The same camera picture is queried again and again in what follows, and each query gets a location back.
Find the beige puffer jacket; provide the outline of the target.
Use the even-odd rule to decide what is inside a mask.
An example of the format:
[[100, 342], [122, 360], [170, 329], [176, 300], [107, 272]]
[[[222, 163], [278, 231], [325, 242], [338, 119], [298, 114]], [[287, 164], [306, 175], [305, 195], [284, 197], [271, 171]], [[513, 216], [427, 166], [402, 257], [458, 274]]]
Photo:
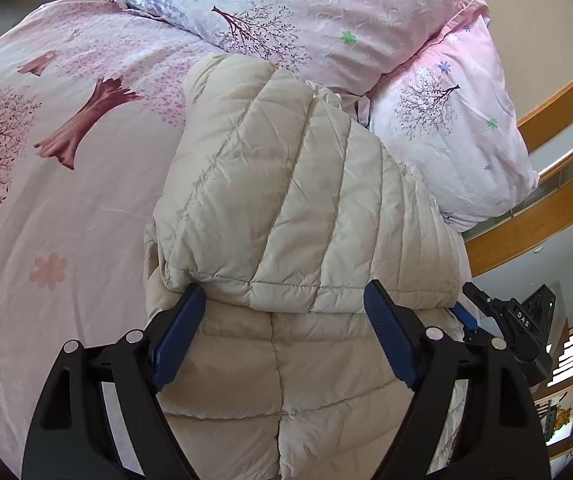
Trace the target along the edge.
[[158, 400], [203, 479], [368, 479], [411, 391], [363, 307], [370, 281], [421, 320], [451, 315], [462, 237], [413, 165], [340, 101], [268, 62], [214, 54], [184, 81], [186, 123], [144, 236], [145, 304], [207, 301]]

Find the pink floral pillow right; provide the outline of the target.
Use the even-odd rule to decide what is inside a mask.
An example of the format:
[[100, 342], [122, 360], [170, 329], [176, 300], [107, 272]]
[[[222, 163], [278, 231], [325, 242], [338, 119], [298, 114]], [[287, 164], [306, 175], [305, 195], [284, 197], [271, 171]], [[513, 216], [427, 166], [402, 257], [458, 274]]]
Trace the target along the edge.
[[518, 128], [485, 0], [471, 0], [369, 96], [369, 128], [417, 166], [459, 232], [507, 214], [539, 183]]

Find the pink floral pillow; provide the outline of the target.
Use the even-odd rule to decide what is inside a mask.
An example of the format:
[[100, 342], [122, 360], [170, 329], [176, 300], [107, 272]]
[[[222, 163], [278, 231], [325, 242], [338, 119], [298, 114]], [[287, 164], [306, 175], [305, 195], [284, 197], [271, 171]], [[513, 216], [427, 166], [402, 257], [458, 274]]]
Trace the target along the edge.
[[369, 128], [417, 166], [459, 232], [507, 214], [539, 183], [518, 128], [485, 0], [471, 0], [369, 96]]
[[112, 0], [263, 58], [337, 93], [362, 96], [405, 63], [467, 0]]

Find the pink floral bed sheet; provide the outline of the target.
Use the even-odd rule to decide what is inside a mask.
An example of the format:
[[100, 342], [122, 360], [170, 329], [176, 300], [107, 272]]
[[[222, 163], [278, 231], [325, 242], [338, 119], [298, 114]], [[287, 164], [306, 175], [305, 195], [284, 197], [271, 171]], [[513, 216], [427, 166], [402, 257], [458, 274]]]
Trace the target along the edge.
[[0, 458], [21, 468], [62, 344], [145, 322], [143, 235], [212, 48], [106, 0], [60, 0], [0, 37]]

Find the pink floral pillow left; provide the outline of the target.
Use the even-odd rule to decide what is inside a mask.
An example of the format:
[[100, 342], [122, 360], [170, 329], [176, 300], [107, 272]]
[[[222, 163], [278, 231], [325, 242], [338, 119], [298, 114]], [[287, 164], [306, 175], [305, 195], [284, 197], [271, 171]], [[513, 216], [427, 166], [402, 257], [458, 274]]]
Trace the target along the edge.
[[467, 0], [112, 0], [263, 58], [337, 93], [362, 96], [405, 63]]

